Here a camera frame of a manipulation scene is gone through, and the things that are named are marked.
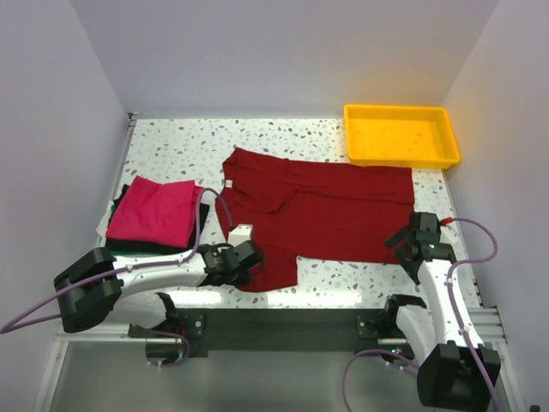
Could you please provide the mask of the dark red t shirt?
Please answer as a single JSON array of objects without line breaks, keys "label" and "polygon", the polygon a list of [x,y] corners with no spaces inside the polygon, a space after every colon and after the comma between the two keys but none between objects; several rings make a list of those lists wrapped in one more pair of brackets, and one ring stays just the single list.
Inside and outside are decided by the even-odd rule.
[{"label": "dark red t shirt", "polygon": [[242,291],[297,285],[299,257],[396,264],[384,242],[414,210],[410,169],[292,161],[242,148],[222,169],[226,185],[216,202],[221,229],[252,225],[264,259]]}]

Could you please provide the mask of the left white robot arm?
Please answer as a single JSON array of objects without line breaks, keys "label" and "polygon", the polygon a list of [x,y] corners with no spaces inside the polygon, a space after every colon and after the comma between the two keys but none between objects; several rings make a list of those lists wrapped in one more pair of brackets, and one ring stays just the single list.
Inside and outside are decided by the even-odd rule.
[{"label": "left white robot arm", "polygon": [[58,275],[53,285],[63,330],[79,333],[104,322],[124,297],[163,288],[248,285],[256,267],[263,267],[263,257],[249,239],[160,257],[115,257],[98,247]]}]

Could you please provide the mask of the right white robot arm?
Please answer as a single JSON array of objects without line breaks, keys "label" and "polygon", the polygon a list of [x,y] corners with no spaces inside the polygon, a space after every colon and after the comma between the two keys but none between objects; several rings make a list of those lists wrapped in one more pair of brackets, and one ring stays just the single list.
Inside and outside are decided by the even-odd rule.
[{"label": "right white robot arm", "polygon": [[391,295],[375,325],[390,336],[406,337],[418,362],[417,391],[423,405],[499,411],[495,386],[501,360],[485,345],[468,314],[458,280],[464,263],[443,241],[442,228],[451,222],[413,212],[408,224],[386,240],[425,297]]}]

